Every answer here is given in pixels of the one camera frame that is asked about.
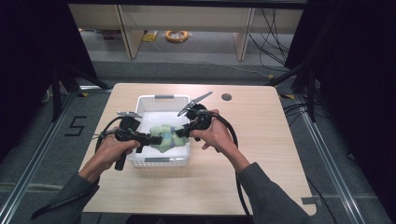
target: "person's left hand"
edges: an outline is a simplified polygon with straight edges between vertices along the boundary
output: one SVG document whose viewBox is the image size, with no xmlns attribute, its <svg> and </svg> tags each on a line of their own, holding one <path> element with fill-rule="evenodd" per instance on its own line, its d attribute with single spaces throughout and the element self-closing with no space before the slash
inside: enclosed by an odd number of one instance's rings
<svg viewBox="0 0 396 224">
<path fill-rule="evenodd" d="M 122 152 L 131 154 L 136 147 L 140 147 L 140 143 L 135 140 L 120 142 L 114 133 L 109 134 L 78 174 L 93 183 L 103 171 L 120 159 Z"/>
</svg>

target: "person's right arm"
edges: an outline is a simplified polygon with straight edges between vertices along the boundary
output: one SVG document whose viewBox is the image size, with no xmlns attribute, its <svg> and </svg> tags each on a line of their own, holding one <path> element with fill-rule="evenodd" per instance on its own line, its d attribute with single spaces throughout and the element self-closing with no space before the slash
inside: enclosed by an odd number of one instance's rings
<svg viewBox="0 0 396 224">
<path fill-rule="evenodd" d="M 206 130 L 193 130 L 191 137 L 205 141 L 202 149 L 214 147 L 233 165 L 237 179 L 243 186 L 253 210 L 256 224 L 262 223 L 308 223 L 308 214 L 286 192 L 272 182 L 256 162 L 250 164 L 233 143 L 227 128 L 213 118 Z"/>
</svg>

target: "white cable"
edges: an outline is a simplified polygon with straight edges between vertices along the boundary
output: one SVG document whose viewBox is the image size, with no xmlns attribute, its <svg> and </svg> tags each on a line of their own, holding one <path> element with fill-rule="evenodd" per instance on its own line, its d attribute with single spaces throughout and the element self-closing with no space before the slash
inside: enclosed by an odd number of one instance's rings
<svg viewBox="0 0 396 224">
<path fill-rule="evenodd" d="M 156 49 L 158 49 L 160 52 L 164 53 L 163 50 L 160 49 L 158 46 L 156 46 L 152 41 L 149 41 L 149 42 L 152 44 L 152 46 L 154 46 L 154 48 L 156 48 Z M 234 67 L 234 66 L 228 65 L 228 64 L 218 64 L 218 63 L 209 63 L 209 62 L 193 62 L 193 61 L 188 61 L 188 60 L 183 60 L 183 59 L 171 58 L 171 57 L 168 57 L 168 56 L 166 56 L 166 55 L 163 55 L 163 56 L 164 56 L 165 58 L 168 58 L 168 59 L 170 59 L 170 60 L 177 61 L 177 62 L 214 64 L 214 65 L 222 66 L 222 67 L 231 67 L 231 68 L 233 68 L 233 69 L 235 69 L 235 70 L 242 71 L 242 72 L 257 73 L 257 74 L 260 74 L 260 75 L 262 75 L 262 76 L 264 76 L 264 77 L 270 78 L 269 76 L 267 76 L 267 75 L 265 75 L 265 74 L 263 74 L 263 73 L 261 73 L 261 72 L 259 72 L 259 71 L 246 70 L 246 69 L 242 69 L 242 68 L 237 68 L 237 67 Z"/>
</svg>

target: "person's right hand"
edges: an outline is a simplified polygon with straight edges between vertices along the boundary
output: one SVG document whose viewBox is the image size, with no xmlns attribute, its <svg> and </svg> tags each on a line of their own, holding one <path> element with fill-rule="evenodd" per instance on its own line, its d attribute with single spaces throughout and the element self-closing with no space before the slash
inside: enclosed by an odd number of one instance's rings
<svg viewBox="0 0 396 224">
<path fill-rule="evenodd" d="M 212 110 L 213 113 L 219 113 L 218 110 Z M 211 124 L 206 130 L 193 130 L 190 132 L 191 137 L 199 137 L 205 141 L 202 149 L 214 147 L 222 152 L 233 165 L 237 173 L 248 167 L 250 163 L 245 156 L 238 150 L 233 143 L 233 139 L 227 130 L 227 127 L 218 119 L 212 118 Z"/>
</svg>

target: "orange ring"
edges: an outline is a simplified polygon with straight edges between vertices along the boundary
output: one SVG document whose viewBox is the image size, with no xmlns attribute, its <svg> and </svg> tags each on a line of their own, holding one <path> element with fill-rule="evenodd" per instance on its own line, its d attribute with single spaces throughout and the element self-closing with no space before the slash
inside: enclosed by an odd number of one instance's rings
<svg viewBox="0 0 396 224">
<path fill-rule="evenodd" d="M 165 33 L 165 38 L 167 41 L 173 43 L 181 43 L 185 41 L 189 37 L 189 33 L 187 31 L 167 31 Z"/>
</svg>

